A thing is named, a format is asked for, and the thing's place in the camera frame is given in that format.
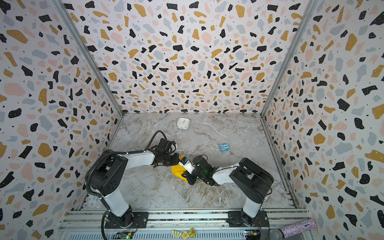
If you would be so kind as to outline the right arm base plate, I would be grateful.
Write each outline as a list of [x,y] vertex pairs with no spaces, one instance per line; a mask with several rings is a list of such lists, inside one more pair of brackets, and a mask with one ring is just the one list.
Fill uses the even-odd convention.
[[263,210],[259,210],[254,218],[249,217],[243,211],[229,211],[227,223],[231,228],[259,228],[268,227],[270,225],[267,212]]

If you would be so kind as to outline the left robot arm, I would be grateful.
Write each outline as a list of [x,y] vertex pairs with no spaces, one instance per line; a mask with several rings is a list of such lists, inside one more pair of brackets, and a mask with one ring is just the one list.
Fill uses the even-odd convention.
[[174,141],[162,138],[157,145],[144,150],[106,150],[87,172],[85,188],[89,195],[101,200],[114,217],[125,217],[132,212],[132,208],[120,190],[124,173],[141,166],[175,166],[179,163],[176,147]]

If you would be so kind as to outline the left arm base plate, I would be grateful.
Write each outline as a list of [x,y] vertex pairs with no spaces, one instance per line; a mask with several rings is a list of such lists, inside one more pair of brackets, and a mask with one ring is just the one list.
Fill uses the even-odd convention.
[[149,218],[148,212],[127,213],[122,217],[111,214],[107,217],[106,229],[145,229]]

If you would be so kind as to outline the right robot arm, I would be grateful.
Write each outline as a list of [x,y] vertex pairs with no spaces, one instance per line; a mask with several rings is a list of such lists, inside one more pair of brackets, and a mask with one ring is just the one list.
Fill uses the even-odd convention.
[[212,167],[203,155],[192,161],[182,157],[179,166],[185,171],[182,177],[190,185],[201,180],[209,186],[235,184],[246,195],[246,201],[240,211],[228,212],[227,223],[230,227],[253,227],[258,223],[257,214],[265,200],[272,192],[274,178],[267,171],[248,158],[242,158],[239,163],[229,167]]

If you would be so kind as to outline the yellow square paper sheet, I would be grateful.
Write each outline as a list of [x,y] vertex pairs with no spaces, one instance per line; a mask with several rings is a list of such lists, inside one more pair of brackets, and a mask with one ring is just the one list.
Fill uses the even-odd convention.
[[180,159],[180,162],[175,165],[175,166],[172,166],[171,169],[172,169],[172,174],[182,180],[184,180],[185,182],[187,182],[188,180],[182,176],[182,174],[187,171],[186,167],[185,167],[185,164],[182,163],[182,159],[185,158],[185,155],[182,155],[179,157]]

